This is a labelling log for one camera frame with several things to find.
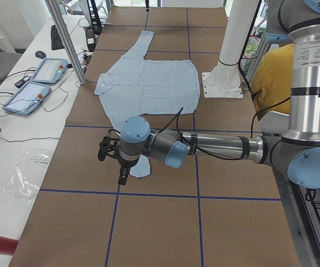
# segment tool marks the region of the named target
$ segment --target keyboard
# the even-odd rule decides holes
[[[60,35],[55,25],[51,26],[51,50],[63,49],[64,45],[62,44]]]

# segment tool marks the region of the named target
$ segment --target clear plastic bag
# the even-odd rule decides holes
[[[0,204],[32,206],[54,150],[28,148],[0,192]]]

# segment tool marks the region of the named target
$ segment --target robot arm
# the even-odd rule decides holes
[[[141,117],[125,124],[119,139],[110,132],[100,143],[98,158],[121,164],[119,184],[140,155],[180,167],[186,155],[223,160],[253,160],[278,170],[296,184],[320,188],[320,1],[270,0],[268,33],[295,44],[289,129],[282,137],[228,137],[194,132],[156,132]]]

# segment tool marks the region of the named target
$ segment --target white table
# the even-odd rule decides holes
[[[71,39],[77,53],[82,52],[83,49],[87,49],[84,30],[81,27],[86,26],[87,22],[85,19],[80,21],[81,18],[81,16],[64,16],[64,21],[71,34]],[[11,73],[27,70],[30,67],[38,67],[41,59],[34,55],[37,50],[45,52],[47,57],[68,58],[65,49],[51,50],[50,28],[52,24],[52,19],[49,19]],[[14,83],[20,80],[23,75],[24,73],[21,73],[20,75],[6,79],[0,86],[0,92],[15,93],[17,88],[14,86]],[[55,89],[59,83],[52,86],[52,89]],[[45,112],[44,109],[39,107],[28,117],[16,115],[1,117],[0,127],[2,128],[2,132],[0,136],[8,140],[24,140],[33,137],[60,137],[65,119],[76,97],[78,86],[76,74],[73,72],[62,85],[62,88],[69,93],[69,96],[59,108],[52,112]],[[56,90],[44,100],[44,107],[48,110],[56,107],[63,101],[65,95],[66,93],[60,89]],[[10,95],[0,94],[1,103],[6,103],[9,98]],[[2,110],[0,105],[0,116],[5,114],[7,113]],[[0,191],[11,177],[15,166],[19,163],[27,148],[54,150],[57,143],[58,140],[37,140],[18,143],[7,143],[0,140]],[[31,207],[0,205],[0,235],[19,239],[30,211]],[[0,255],[0,266],[8,266],[10,260],[10,256]]]

